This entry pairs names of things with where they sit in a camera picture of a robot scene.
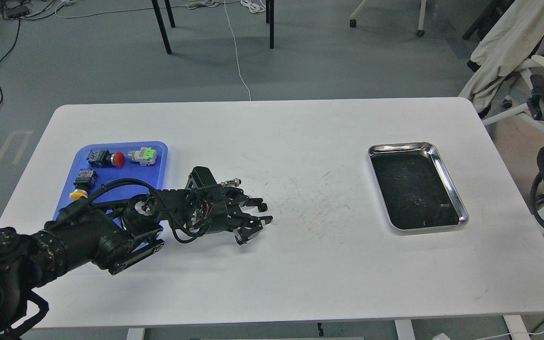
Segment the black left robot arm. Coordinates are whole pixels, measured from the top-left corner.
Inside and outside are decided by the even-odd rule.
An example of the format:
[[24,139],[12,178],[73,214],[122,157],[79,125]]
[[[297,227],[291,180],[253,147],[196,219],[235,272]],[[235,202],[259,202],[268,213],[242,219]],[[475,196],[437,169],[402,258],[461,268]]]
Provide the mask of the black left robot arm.
[[19,340],[46,316],[48,303],[35,288],[87,263],[116,275],[161,250],[162,221],[180,243],[229,231],[243,245],[273,217],[242,207],[268,209],[240,189],[238,178],[218,183],[209,168],[197,166],[184,189],[122,178],[63,207],[35,234],[0,228],[0,340]]

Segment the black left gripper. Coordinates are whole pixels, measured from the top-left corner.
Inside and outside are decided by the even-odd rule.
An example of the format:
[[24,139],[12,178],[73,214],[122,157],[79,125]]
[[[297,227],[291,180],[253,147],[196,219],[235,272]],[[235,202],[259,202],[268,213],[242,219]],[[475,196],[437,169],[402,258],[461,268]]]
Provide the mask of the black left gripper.
[[244,194],[241,189],[192,189],[187,213],[188,235],[233,232],[236,243],[243,245],[255,238],[273,220],[273,216],[239,215],[241,207],[268,211],[263,198]]

